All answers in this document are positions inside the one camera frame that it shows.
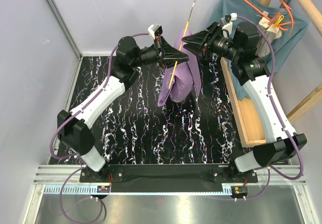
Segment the yellow plastic hanger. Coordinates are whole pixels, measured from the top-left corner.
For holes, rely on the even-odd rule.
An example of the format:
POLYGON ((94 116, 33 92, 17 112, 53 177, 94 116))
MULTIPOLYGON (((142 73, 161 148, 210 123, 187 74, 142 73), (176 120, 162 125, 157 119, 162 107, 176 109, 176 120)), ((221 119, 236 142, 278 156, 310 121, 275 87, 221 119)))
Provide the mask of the yellow plastic hanger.
MULTIPOLYGON (((186 34, 187 34, 187 31, 188 31, 188 28, 189 28, 189 25, 190 25, 191 15, 192 15, 192 12, 193 12, 193 8, 194 8, 195 3, 196 3, 196 0, 194 0, 193 3, 192 3, 192 7, 191 7, 191 10, 190 10, 190 13, 189 13, 189 17, 187 19, 187 22, 186 22, 186 25, 185 25, 185 28, 184 28, 184 32, 183 32, 182 38, 185 37, 186 34)), ((182 48, 183 48, 183 42, 181 40, 181 43, 180 43, 180 46, 179 46, 179 51, 181 51, 182 48)), ((168 89, 169 90, 171 89, 171 86, 172 86, 172 83, 173 83, 173 80, 174 80, 174 76, 175 76, 175 71, 176 71, 177 65, 178 65, 178 61, 175 62, 175 65, 173 67, 173 72, 172 72, 171 79, 170 79, 169 86, 168 86, 168 89)))

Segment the purple trousers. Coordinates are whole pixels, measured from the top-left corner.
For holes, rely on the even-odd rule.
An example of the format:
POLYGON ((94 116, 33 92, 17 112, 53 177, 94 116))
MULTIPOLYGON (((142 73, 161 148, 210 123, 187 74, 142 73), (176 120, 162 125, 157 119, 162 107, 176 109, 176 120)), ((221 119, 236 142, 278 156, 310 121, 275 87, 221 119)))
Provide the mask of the purple trousers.
POLYGON ((181 51, 188 55, 189 60, 179 63, 176 70, 173 70, 172 67, 165 69, 157 100, 159 107, 163 106, 168 99, 181 102, 191 91, 195 92, 196 97, 200 94, 202 84, 197 57, 185 48, 182 48, 181 51))

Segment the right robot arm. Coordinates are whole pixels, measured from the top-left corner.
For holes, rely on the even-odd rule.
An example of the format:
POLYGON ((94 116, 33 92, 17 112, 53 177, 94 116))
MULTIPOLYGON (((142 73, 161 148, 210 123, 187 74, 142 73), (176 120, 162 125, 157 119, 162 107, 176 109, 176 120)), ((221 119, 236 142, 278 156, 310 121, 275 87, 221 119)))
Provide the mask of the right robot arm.
POLYGON ((213 54, 231 61, 234 76, 252 100, 264 128, 265 144, 234 161, 228 169, 232 181, 239 182, 247 171, 263 168, 299 155, 307 143, 287 120, 271 83, 270 72, 257 51, 261 32, 249 22, 237 25, 232 39, 224 36, 222 26, 214 22, 206 30, 183 37, 184 48, 195 56, 208 59, 213 54))

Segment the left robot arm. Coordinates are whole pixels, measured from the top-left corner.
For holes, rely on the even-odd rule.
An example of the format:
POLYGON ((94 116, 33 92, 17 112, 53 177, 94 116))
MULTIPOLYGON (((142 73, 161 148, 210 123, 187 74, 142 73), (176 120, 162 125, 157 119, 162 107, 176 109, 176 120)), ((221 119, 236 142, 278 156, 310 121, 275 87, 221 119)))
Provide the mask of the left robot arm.
POLYGON ((97 118, 137 80, 138 67, 149 64, 167 67, 188 61, 187 54, 174 48, 163 36, 155 36, 150 47, 140 48, 134 36, 121 38, 109 60, 106 78, 80 105, 57 115, 57 138, 70 148, 91 176, 102 182, 109 176, 107 161, 95 147, 91 128, 97 118))

